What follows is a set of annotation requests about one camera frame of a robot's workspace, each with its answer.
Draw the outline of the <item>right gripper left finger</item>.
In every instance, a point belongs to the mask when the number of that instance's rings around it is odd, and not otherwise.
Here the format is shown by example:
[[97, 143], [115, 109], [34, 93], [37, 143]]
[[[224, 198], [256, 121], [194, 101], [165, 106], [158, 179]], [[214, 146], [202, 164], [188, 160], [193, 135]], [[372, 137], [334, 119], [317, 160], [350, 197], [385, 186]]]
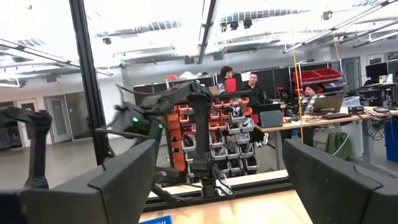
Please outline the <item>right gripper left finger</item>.
[[1, 223], [138, 223], [155, 172], [153, 139], [52, 189], [1, 192]]

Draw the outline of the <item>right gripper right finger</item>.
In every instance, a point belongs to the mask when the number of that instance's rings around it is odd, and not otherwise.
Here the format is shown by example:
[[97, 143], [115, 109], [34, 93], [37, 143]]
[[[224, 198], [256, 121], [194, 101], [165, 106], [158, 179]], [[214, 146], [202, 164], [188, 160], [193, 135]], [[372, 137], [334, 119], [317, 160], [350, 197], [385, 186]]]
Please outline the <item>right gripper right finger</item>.
[[313, 223], [397, 224], [397, 177], [291, 139], [282, 158]]

